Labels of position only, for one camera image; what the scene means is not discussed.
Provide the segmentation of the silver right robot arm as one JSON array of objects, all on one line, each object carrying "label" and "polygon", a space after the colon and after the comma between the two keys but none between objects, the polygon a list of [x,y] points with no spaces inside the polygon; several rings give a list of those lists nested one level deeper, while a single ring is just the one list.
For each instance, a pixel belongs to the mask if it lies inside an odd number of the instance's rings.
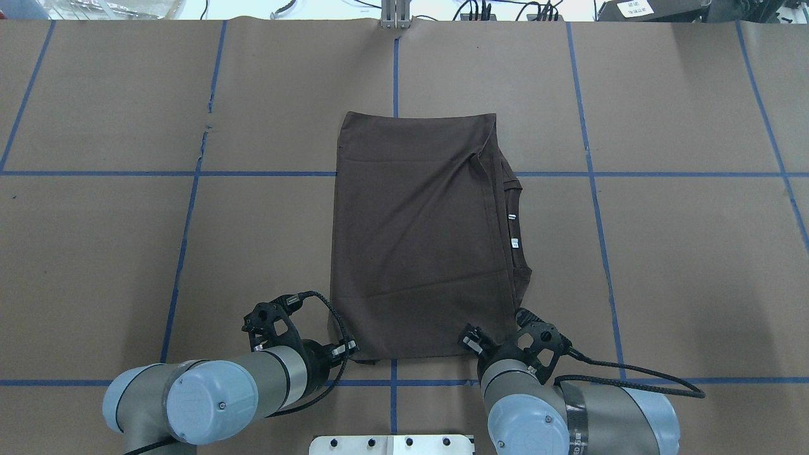
[{"label": "silver right robot arm", "polygon": [[502,343],[471,324],[459,345],[476,355],[487,430],[499,454],[677,454],[679,418],[661,392],[550,375],[570,342],[528,322]]}]

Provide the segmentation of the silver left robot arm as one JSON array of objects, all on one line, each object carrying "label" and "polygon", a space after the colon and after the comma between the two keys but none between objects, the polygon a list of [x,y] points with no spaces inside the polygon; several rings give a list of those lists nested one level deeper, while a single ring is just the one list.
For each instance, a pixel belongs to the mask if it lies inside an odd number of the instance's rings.
[{"label": "silver left robot arm", "polygon": [[107,426],[124,437],[127,454],[195,454],[265,418],[323,400],[356,352],[350,337],[322,346],[273,346],[230,360],[153,363],[123,372],[105,391]]}]

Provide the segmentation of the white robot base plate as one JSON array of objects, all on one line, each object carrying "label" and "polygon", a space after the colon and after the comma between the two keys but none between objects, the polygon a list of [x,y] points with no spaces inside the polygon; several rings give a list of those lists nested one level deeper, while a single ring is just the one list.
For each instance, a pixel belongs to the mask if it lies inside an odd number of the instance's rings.
[{"label": "white robot base plate", "polygon": [[324,435],[309,454],[475,454],[474,437],[460,434]]}]

